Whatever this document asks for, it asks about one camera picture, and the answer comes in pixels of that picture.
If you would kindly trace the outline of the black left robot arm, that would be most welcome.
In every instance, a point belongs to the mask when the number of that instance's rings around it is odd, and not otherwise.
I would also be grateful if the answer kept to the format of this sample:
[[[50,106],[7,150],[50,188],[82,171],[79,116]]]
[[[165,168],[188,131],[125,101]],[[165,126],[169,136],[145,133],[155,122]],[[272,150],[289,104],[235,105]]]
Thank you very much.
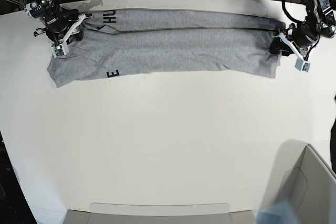
[[[295,50],[308,60],[311,51],[322,37],[335,35],[335,17],[329,0],[300,0],[306,7],[307,15],[303,21],[292,17],[286,9],[286,0],[281,0],[284,14],[292,21],[289,28],[279,29],[270,45],[273,55],[294,54]]]

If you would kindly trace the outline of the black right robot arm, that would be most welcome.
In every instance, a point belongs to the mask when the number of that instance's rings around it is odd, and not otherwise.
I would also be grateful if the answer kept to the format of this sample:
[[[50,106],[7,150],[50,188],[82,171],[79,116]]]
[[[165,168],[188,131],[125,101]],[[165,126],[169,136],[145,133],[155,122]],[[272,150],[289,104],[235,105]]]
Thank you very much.
[[[88,19],[76,8],[64,7],[65,0],[29,0],[25,7],[27,16],[40,24],[34,37],[45,35],[53,47],[83,39],[81,23]]]

